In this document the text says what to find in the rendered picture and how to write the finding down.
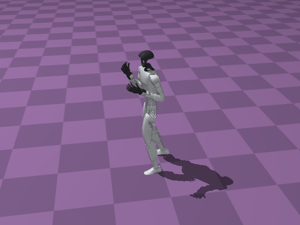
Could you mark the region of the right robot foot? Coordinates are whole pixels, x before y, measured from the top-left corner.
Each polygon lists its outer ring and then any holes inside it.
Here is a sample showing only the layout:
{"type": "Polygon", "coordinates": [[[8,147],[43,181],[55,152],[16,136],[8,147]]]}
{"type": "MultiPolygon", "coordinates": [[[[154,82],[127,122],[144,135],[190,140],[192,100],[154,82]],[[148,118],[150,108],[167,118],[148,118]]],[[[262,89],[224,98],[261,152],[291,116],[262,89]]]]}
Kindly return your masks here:
{"type": "Polygon", "coordinates": [[[162,154],[170,154],[170,150],[168,148],[165,148],[164,151],[161,151],[161,149],[157,150],[157,154],[158,155],[162,155],[162,154]]]}

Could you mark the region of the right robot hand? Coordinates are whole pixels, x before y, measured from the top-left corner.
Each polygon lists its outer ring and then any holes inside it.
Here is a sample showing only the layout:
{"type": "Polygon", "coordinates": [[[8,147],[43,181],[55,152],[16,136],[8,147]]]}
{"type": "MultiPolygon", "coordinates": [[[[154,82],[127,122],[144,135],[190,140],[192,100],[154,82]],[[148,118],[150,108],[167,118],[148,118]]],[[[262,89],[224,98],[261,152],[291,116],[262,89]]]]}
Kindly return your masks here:
{"type": "Polygon", "coordinates": [[[129,64],[130,64],[130,63],[128,63],[128,67],[127,67],[126,64],[127,64],[127,62],[125,62],[125,63],[123,64],[121,70],[123,71],[124,74],[126,74],[127,78],[128,78],[129,80],[131,80],[130,75],[132,74],[132,72],[130,72],[130,69],[129,69],[129,64]]]}

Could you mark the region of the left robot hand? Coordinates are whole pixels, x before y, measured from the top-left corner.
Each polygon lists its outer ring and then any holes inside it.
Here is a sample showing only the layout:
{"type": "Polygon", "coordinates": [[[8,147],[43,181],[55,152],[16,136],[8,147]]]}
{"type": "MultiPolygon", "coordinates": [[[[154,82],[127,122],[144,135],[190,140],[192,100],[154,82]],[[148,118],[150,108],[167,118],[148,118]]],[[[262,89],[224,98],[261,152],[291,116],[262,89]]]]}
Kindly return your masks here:
{"type": "Polygon", "coordinates": [[[135,87],[131,82],[130,82],[130,84],[132,87],[129,85],[129,83],[126,87],[128,91],[130,91],[132,93],[138,93],[139,95],[141,95],[143,92],[146,93],[146,90],[139,88],[137,83],[135,83],[137,85],[137,87],[135,87]]]}

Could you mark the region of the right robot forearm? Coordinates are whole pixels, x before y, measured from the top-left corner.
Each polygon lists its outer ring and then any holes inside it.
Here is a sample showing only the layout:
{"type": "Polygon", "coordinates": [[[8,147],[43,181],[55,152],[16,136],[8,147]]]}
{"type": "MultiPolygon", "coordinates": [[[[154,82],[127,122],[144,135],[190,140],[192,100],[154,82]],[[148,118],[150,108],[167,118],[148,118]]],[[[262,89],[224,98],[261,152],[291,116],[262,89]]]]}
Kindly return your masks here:
{"type": "Polygon", "coordinates": [[[139,83],[138,82],[138,80],[136,80],[135,78],[134,78],[134,75],[133,74],[131,74],[130,75],[130,78],[131,78],[131,80],[129,80],[129,82],[131,82],[134,86],[137,86],[135,83],[139,83]]]}

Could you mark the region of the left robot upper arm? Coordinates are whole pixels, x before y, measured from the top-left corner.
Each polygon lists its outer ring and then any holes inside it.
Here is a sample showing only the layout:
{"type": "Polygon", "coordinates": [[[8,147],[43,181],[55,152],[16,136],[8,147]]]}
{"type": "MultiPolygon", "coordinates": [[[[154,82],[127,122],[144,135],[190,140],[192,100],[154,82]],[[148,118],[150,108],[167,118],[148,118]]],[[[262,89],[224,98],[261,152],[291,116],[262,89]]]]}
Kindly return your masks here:
{"type": "Polygon", "coordinates": [[[155,88],[156,92],[158,93],[158,95],[164,96],[164,98],[165,98],[165,95],[164,95],[162,86],[160,84],[160,79],[159,79],[158,75],[153,73],[149,77],[150,77],[150,82],[154,85],[154,88],[155,88]]]}

